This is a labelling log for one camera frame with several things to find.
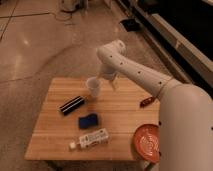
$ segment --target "tiled floor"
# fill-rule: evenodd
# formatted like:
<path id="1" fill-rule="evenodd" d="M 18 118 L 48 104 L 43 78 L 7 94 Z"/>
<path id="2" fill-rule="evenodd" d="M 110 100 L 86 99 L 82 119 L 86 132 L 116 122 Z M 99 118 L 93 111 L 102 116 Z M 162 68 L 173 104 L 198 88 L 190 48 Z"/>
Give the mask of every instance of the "tiled floor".
<path id="1" fill-rule="evenodd" d="M 0 16 L 10 15 L 16 0 L 4 0 Z M 14 15 L 54 12 L 58 0 L 20 0 Z M 53 77 L 96 75 L 96 48 L 115 39 L 127 45 L 127 57 L 169 74 L 142 34 L 126 32 L 125 16 L 113 2 L 92 0 L 89 9 L 76 11 L 60 22 L 52 14 L 12 18 L 0 43 L 0 170 L 45 171 L 43 162 L 24 160 L 38 112 Z M 0 19 L 0 30 L 8 19 Z M 137 163 L 73 162 L 65 170 L 140 170 Z"/>

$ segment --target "small bottle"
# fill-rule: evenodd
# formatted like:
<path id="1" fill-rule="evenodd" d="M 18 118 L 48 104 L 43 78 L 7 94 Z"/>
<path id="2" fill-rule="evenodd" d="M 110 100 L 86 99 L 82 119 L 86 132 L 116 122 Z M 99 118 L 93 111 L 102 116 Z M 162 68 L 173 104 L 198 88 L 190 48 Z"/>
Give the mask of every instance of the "small bottle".
<path id="1" fill-rule="evenodd" d="M 85 149 L 97 144 L 107 142 L 109 139 L 109 134 L 105 128 L 94 131 L 89 134 L 85 134 L 79 137 L 79 142 L 71 142 L 69 147 L 71 150 L 76 148 Z"/>

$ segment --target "brown object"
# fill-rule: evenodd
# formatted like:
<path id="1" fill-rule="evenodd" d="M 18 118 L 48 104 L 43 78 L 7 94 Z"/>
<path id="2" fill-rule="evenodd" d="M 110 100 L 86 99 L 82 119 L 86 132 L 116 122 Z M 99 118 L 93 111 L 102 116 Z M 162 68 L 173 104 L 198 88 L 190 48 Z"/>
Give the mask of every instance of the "brown object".
<path id="1" fill-rule="evenodd" d="M 144 107 L 150 105 L 151 103 L 153 103 L 155 101 L 155 99 L 156 99 L 155 97 L 149 97 L 147 99 L 142 100 L 140 103 L 140 107 L 144 108 Z"/>
<path id="2" fill-rule="evenodd" d="M 133 143 L 141 157 L 149 162 L 159 162 L 158 126 L 144 124 L 134 134 Z"/>
<path id="3" fill-rule="evenodd" d="M 30 140 L 27 160 L 135 160 L 131 150 L 135 129 L 145 123 L 158 123 L 159 102 L 141 110 L 140 99 L 147 92 L 125 78 L 117 79 L 116 91 L 101 79 L 101 92 L 96 100 L 89 97 L 85 79 L 52 80 L 41 113 Z M 86 97 L 83 106 L 64 117 L 58 108 L 76 96 Z M 78 118 L 96 112 L 100 126 L 80 130 Z M 106 128 L 109 142 L 86 150 L 69 150 L 69 143 L 79 136 Z"/>

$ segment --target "paper cup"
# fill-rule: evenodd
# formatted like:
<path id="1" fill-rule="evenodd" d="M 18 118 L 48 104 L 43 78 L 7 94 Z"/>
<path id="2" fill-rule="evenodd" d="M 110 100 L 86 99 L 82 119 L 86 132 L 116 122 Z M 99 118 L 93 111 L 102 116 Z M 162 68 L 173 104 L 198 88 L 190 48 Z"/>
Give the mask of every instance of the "paper cup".
<path id="1" fill-rule="evenodd" d="M 98 97 L 98 94 L 100 93 L 100 81 L 96 77 L 88 78 L 86 81 L 86 87 L 93 98 Z"/>

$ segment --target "bottle cap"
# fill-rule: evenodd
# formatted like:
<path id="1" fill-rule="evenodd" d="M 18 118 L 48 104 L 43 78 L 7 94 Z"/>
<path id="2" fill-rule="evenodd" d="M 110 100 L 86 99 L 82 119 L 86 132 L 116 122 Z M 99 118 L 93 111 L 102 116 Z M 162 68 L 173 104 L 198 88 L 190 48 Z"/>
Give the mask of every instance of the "bottle cap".
<path id="1" fill-rule="evenodd" d="M 76 149 L 76 143 L 75 142 L 71 142 L 70 144 L 69 144 L 69 147 L 70 147 L 70 149 L 71 150 L 74 150 L 74 149 Z"/>

